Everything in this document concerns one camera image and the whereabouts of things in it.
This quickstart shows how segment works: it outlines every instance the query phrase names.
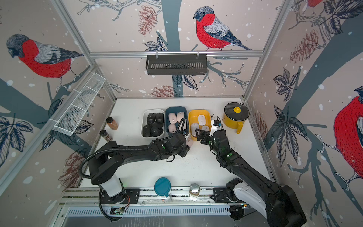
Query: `white container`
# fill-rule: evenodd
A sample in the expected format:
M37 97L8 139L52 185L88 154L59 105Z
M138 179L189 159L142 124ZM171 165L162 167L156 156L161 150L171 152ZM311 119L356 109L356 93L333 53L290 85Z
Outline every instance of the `white container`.
M147 116L149 115L149 113L163 113L163 115L164 115L164 119L165 119L165 111L163 111L162 109L152 109L152 110L147 110L147 111L145 111L144 112L144 115L143 115L143 117L142 117L142 124L141 124L141 131L140 131L140 135L143 137L143 138L145 138L145 139L150 139L150 142L152 141L152 140L154 140L154 139L161 139L161 138L164 138L164 132L165 132L165 130L164 130L164 125L165 125L165 122L163 123L163 132L161 133L161 135L160 136L155 136L155 137L144 137L143 135L142 135L142 128L145 126L145 125L147 125L147 123L146 123L146 119L147 119Z

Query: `yellow lid knob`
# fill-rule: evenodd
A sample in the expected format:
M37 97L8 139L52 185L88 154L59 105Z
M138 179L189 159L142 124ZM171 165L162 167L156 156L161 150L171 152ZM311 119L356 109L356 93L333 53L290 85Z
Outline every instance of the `yellow lid knob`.
M233 108L233 111L236 112L236 113L240 113L241 112L241 108L235 107L235 108Z

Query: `pot handle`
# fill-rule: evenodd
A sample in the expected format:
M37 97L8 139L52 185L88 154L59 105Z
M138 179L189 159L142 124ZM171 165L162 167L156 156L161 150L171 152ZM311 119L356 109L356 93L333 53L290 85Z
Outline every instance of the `pot handle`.
M237 128L237 134L241 133L242 127L243 127L243 121L239 121L238 122L238 128Z

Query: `wire basket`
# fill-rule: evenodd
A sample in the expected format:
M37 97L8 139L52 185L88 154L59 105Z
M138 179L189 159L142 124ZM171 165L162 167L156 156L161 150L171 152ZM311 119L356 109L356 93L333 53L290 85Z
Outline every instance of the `wire basket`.
M105 82L105 78L93 73L86 85L81 89L77 98L70 104L65 113L54 126L53 130L71 136L82 120L93 99Z
M205 75L207 55L148 55L146 71L149 75Z

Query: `white wire basket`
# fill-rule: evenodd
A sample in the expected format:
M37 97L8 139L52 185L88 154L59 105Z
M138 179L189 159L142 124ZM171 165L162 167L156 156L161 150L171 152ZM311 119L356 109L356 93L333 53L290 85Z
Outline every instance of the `white wire basket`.
M53 130L71 136L105 81L105 78L93 73L81 91L77 91L79 93L77 98L57 121Z

